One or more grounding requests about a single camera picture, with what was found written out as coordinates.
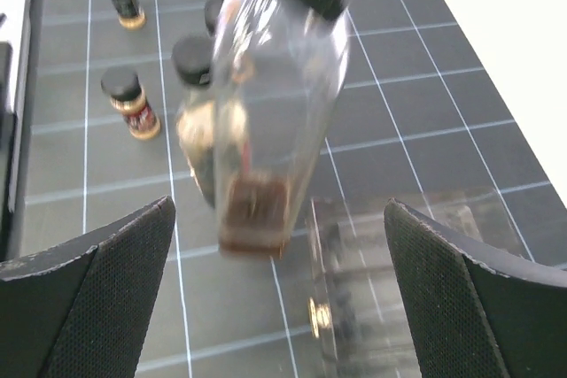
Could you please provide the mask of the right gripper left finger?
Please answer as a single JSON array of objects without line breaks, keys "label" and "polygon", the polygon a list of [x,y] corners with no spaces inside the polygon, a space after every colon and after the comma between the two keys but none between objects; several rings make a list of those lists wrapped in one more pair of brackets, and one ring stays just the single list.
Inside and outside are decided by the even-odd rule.
[{"label": "right gripper left finger", "polygon": [[132,377],[175,225],[161,197],[1,264],[3,377]]}]

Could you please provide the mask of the tall bottle dark sauce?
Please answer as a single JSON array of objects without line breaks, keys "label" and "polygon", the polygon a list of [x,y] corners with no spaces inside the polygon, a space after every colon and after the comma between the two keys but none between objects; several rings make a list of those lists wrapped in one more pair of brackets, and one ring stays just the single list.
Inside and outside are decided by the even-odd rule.
[{"label": "tall bottle dark sauce", "polygon": [[350,42],[299,0],[224,0],[213,83],[215,210],[224,251],[277,256],[319,157]]}]

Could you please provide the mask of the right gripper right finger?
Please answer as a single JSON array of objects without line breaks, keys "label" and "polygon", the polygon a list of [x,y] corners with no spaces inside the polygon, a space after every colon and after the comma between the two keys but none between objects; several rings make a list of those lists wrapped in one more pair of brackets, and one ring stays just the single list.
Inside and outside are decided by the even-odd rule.
[{"label": "right gripper right finger", "polygon": [[392,198],[384,230],[424,377],[564,377],[566,273]]}]

